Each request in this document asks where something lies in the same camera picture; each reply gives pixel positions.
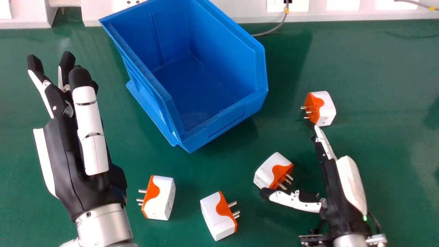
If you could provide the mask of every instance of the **robotic hand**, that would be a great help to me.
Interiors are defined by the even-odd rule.
[[[263,188],[261,196],[287,207],[320,214],[319,229],[310,231],[312,235],[299,236],[302,246],[384,247],[387,239],[380,234],[378,221],[367,211],[366,196],[355,161],[349,156],[337,159],[323,131],[311,121],[308,121],[308,127],[314,133],[311,140],[320,162],[327,199],[299,190],[287,192],[269,188]],[[371,234],[365,222],[367,215],[374,221],[376,235]],[[323,222],[329,225],[329,231],[324,235],[320,234]]]
[[[41,61],[27,57],[28,73],[51,120],[34,129],[44,181],[76,223],[78,238],[61,246],[136,247],[126,215],[126,179],[111,161],[96,101],[98,86],[64,52],[58,87]]]

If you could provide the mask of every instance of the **white and orange plug adapter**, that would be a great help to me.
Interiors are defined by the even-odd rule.
[[[334,103],[327,91],[308,93],[305,105],[300,109],[306,111],[305,119],[319,127],[331,125],[337,114]]]
[[[218,191],[201,199],[200,204],[204,221],[206,221],[207,228],[215,241],[236,232],[238,229],[236,218],[239,217],[240,211],[232,213],[230,207],[236,205],[237,202],[227,204],[223,193]]]
[[[171,215],[175,198],[175,183],[173,178],[151,176],[146,190],[139,189],[145,194],[142,199],[137,199],[142,213],[147,219],[167,221]]]
[[[259,188],[277,189],[280,187],[286,190],[282,183],[287,182],[291,185],[293,178],[290,176],[293,170],[293,163],[281,155],[279,152],[270,156],[262,165],[256,170],[253,183]]]

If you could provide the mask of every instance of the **green table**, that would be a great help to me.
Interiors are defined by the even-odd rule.
[[[251,33],[270,24],[245,25]],[[316,214],[263,201],[252,180],[279,151],[295,164],[296,188],[323,191],[320,168],[299,110],[309,91],[327,90],[337,116],[325,127],[336,155],[358,164],[368,207],[390,246],[439,242],[439,25],[437,20],[288,23],[258,38],[270,91],[260,112],[193,154],[171,147],[125,88],[119,53],[101,28],[84,28],[77,9],[46,30],[0,31],[0,245],[58,246],[74,224],[46,189],[32,129],[49,116],[26,73],[35,54],[56,81],[71,51],[100,85],[99,108],[113,162],[128,181],[127,213],[147,246],[299,246]],[[168,222],[146,220],[135,199],[151,174],[173,177]],[[241,210],[236,234],[214,242],[199,200],[221,190]]]

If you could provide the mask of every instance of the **metal pin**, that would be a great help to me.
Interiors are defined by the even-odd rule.
[[[285,187],[283,184],[279,184],[279,187],[281,187],[283,190],[287,190],[287,187]]]
[[[238,203],[235,201],[235,202],[229,203],[228,206],[229,206],[229,207],[233,207],[233,206],[235,206],[236,204],[238,204]]]

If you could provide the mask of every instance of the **blue storage bin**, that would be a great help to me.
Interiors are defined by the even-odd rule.
[[[261,109],[264,47],[208,0],[148,0],[100,22],[172,146],[191,153]]]

